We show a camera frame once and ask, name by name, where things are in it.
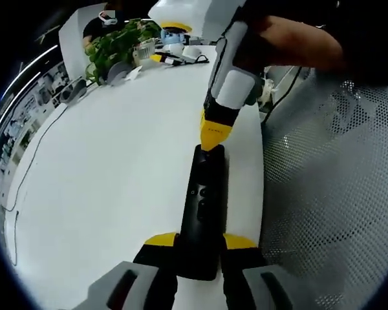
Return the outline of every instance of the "person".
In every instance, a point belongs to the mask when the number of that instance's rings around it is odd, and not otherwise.
[[[281,1],[294,9],[253,25],[275,47],[268,55],[271,65],[345,72],[355,80],[388,85],[388,0],[379,5],[360,0],[320,1],[329,5],[322,9],[324,18],[318,18],[319,11],[304,12],[300,1]]]
[[[119,0],[110,0],[101,13],[101,16],[106,19],[116,19],[115,23],[105,23],[98,16],[92,19],[83,30],[83,47],[89,48],[93,40],[97,37],[105,36],[111,32],[121,30],[124,25],[124,13],[122,10],[122,2]]]

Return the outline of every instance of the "mesh panel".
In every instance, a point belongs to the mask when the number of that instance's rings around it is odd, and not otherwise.
[[[388,273],[388,88],[312,74],[263,145],[264,257],[312,282],[321,308],[361,308]]]

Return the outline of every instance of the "white desk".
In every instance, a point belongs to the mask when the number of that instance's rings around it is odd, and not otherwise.
[[[213,61],[213,48],[203,49]],[[132,261],[149,237],[180,229],[211,68],[161,67],[119,87],[97,88],[47,132],[16,207],[16,271],[44,308],[76,306],[91,283]],[[40,135],[64,108],[34,136],[8,205]],[[263,205],[257,105],[241,110],[224,145],[230,162],[227,232],[257,243]],[[6,219],[12,256],[14,216]],[[221,280],[179,279],[174,309],[226,309]]]

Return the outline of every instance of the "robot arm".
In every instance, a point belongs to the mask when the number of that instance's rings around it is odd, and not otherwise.
[[[149,16],[169,32],[190,32],[216,41],[217,59],[200,123],[202,150],[210,151],[230,134],[241,107],[261,95],[261,57],[250,57],[260,44],[244,21],[246,0],[160,0]],[[258,62],[250,65],[253,59]]]

